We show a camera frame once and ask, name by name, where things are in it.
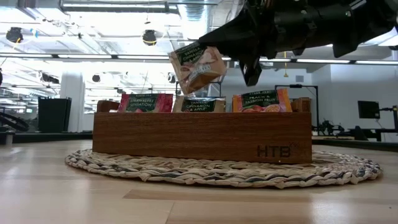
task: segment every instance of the tea bag packet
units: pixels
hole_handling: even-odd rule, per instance
[[[177,96],[173,112],[225,112],[225,98]]]
[[[226,73],[226,66],[216,47],[194,42],[169,54],[181,90],[192,93]]]
[[[287,89],[234,95],[233,112],[292,112]]]
[[[123,94],[118,112],[171,112],[173,94]]]

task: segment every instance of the wall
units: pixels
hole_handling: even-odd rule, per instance
[[[318,86],[319,122],[322,123],[325,119],[333,120],[330,65],[325,65],[312,73],[312,84]]]
[[[380,108],[398,105],[398,77],[395,67],[383,65],[331,65],[333,122],[344,128],[381,128],[375,119],[360,119],[358,101],[378,101]],[[379,123],[394,128],[392,112],[382,111]],[[386,133],[385,141],[398,141]]]
[[[232,96],[235,94],[249,93],[260,90],[273,90],[275,85],[290,85],[296,84],[295,76],[303,75],[304,82],[299,83],[302,85],[311,85],[312,77],[305,69],[288,69],[287,74],[289,77],[284,77],[285,70],[263,70],[259,81],[256,86],[246,86],[244,83],[243,75],[240,69],[230,68],[224,78],[221,93],[226,97],[227,102],[232,101]],[[298,97],[312,97],[312,94],[305,88],[303,89],[289,89],[290,98]]]

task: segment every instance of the round wicker mat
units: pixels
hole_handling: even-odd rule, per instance
[[[209,161],[163,157],[109,155],[79,150],[65,162],[88,172],[143,181],[178,184],[230,185],[233,187],[309,187],[357,184],[381,174],[379,164],[345,154],[313,151],[312,164]]]

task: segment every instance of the table surface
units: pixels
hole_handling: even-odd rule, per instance
[[[313,146],[380,163],[358,185],[234,189],[90,174],[64,157],[91,141],[0,146],[0,223],[398,223],[398,154]]]

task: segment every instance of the monitor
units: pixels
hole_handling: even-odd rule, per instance
[[[359,118],[380,119],[379,102],[358,101]]]

